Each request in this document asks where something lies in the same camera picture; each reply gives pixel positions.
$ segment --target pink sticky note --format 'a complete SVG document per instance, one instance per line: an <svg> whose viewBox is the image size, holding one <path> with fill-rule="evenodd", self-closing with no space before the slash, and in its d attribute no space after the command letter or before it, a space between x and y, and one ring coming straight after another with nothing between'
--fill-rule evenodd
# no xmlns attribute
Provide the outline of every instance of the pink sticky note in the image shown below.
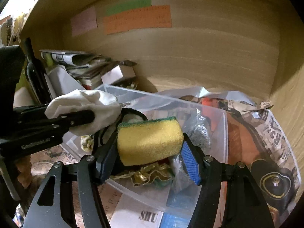
<svg viewBox="0 0 304 228"><path fill-rule="evenodd" d="M95 7L92 6L71 19L72 37L97 28Z"/></svg>

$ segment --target wooden wall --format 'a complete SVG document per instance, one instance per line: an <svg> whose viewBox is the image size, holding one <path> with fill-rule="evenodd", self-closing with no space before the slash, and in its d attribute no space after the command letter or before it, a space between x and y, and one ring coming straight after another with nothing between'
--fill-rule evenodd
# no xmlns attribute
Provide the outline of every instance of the wooden wall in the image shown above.
<svg viewBox="0 0 304 228"><path fill-rule="evenodd" d="M281 44L272 111L283 128L304 177L304 24L294 9L281 13ZM302 194L300 187L297 198Z"/></svg>
<svg viewBox="0 0 304 228"><path fill-rule="evenodd" d="M152 5L170 5L172 28L105 35L105 9L122 1L95 3L98 28L81 36L71 36L67 20L64 48L139 63L136 75L147 91L200 85L269 97L280 43L275 5L267 0L152 0Z"/></svg>

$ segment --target sticky note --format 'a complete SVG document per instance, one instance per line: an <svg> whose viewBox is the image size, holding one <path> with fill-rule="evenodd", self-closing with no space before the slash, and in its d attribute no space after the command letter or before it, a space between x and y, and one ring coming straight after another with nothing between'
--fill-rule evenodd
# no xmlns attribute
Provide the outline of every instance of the sticky note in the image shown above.
<svg viewBox="0 0 304 228"><path fill-rule="evenodd" d="M107 8L105 15L110 16L130 9L148 7L148 6L151 6L151 0L131 0L131 1L115 4L114 6Z"/></svg>
<svg viewBox="0 0 304 228"><path fill-rule="evenodd" d="M170 28L169 5L136 8L103 18L105 34L141 28Z"/></svg>
<svg viewBox="0 0 304 228"><path fill-rule="evenodd" d="M97 28L95 7L92 6L71 19L72 37Z"/></svg>

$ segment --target yellow sponge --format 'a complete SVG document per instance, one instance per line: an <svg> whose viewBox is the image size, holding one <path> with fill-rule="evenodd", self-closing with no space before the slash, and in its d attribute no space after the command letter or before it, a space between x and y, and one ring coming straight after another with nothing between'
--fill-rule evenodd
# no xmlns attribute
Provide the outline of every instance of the yellow sponge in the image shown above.
<svg viewBox="0 0 304 228"><path fill-rule="evenodd" d="M183 140L175 117L118 125L117 149L125 166L148 164L178 154Z"/></svg>

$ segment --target orange item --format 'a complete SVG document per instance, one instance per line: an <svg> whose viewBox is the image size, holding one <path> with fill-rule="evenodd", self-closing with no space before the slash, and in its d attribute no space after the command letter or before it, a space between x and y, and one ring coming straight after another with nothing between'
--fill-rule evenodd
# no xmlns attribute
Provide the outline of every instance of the orange item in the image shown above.
<svg viewBox="0 0 304 228"><path fill-rule="evenodd" d="M253 141L253 138L248 129L235 120L230 113L227 112L228 126L228 162L235 164L237 161L243 161L246 165L250 165L256 159L260 158L260 152ZM232 129L235 130L234 136L229 139L229 135L233 135Z"/></svg>
<svg viewBox="0 0 304 228"><path fill-rule="evenodd" d="M169 5L127 10L103 18L105 34L140 28L171 28Z"/></svg>

